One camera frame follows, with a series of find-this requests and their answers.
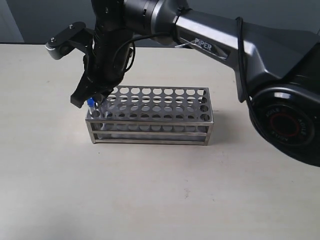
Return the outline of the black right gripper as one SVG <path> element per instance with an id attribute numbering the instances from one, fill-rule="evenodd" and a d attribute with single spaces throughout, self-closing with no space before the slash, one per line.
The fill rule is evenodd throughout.
<path id="1" fill-rule="evenodd" d="M 92 0 L 91 5 L 96 17 L 93 37 L 83 58 L 84 72 L 70 96 L 77 108 L 92 96 L 101 105 L 122 81 L 130 57 L 127 41 L 133 38 L 125 23 L 123 0 Z"/>

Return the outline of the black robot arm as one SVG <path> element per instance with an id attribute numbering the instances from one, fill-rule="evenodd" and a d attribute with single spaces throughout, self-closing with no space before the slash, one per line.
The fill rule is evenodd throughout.
<path id="1" fill-rule="evenodd" d="M 123 80 L 134 43 L 175 43 L 234 70 L 238 100 L 257 132 L 282 153 L 320 164 L 320 37 L 191 9 L 185 0 L 94 0 L 93 36 L 70 97 L 81 107 Z"/>

